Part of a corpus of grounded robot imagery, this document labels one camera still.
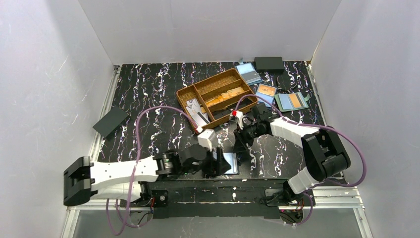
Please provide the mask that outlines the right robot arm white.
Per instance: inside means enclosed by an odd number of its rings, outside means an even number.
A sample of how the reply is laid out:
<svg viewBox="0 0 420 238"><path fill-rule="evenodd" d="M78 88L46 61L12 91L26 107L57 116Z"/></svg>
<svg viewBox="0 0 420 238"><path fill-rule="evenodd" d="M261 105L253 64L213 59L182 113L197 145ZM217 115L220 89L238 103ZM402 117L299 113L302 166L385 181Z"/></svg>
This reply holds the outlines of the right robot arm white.
<svg viewBox="0 0 420 238"><path fill-rule="evenodd" d="M286 118L258 119L252 124L238 126L234 131L234 151L246 151L252 146L254 139L262 135L283 138L303 150L306 166L283 184L283 198L292 199L351 165L336 132L316 126L304 126Z"/></svg>

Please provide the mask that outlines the black leather card holder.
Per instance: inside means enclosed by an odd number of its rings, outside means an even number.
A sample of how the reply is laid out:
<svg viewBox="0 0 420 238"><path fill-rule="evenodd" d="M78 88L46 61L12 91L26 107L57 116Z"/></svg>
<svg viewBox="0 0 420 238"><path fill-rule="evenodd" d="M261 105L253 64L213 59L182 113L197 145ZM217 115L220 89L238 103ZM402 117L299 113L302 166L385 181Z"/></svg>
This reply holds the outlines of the black leather card holder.
<svg viewBox="0 0 420 238"><path fill-rule="evenodd" d="M237 161L237 156L235 153L223 153L225 159L227 160L227 162L231 165L231 169L228 170L224 175L237 175L239 173L239 169L238 169L238 161Z"/></svg>

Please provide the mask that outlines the dark grey card case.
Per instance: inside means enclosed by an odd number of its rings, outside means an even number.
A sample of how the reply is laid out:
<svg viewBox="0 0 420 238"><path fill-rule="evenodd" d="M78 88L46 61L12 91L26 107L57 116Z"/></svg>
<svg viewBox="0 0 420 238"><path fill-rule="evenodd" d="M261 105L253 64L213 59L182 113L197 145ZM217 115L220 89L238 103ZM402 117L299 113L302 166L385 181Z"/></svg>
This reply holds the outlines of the dark grey card case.
<svg viewBox="0 0 420 238"><path fill-rule="evenodd" d="M114 131L118 130L121 124L129 117L129 114L119 107L113 107L104 115L93 129L103 137L108 137Z"/></svg>

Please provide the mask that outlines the green card wallet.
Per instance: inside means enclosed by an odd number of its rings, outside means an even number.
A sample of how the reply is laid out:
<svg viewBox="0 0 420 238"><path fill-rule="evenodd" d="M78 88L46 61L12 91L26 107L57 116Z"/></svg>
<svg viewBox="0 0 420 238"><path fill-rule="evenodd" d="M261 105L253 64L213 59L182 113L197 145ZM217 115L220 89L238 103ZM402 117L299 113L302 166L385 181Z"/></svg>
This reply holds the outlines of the green card wallet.
<svg viewBox="0 0 420 238"><path fill-rule="evenodd" d="M309 97L304 97L301 92L291 94L276 94L274 96L281 112L297 111L309 107Z"/></svg>

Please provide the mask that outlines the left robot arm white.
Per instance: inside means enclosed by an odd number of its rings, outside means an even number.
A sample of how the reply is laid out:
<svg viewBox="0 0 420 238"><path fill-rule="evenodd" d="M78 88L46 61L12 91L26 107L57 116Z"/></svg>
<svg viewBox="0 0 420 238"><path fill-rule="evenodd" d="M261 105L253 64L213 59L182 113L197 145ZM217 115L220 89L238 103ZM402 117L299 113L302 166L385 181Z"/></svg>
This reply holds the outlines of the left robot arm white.
<svg viewBox="0 0 420 238"><path fill-rule="evenodd" d="M63 204L78 206L91 199L150 201L153 196L148 183L197 172L216 177L231 168L221 147L211 150L199 144L184 150L170 149L139 161L105 163L80 157L63 173Z"/></svg>

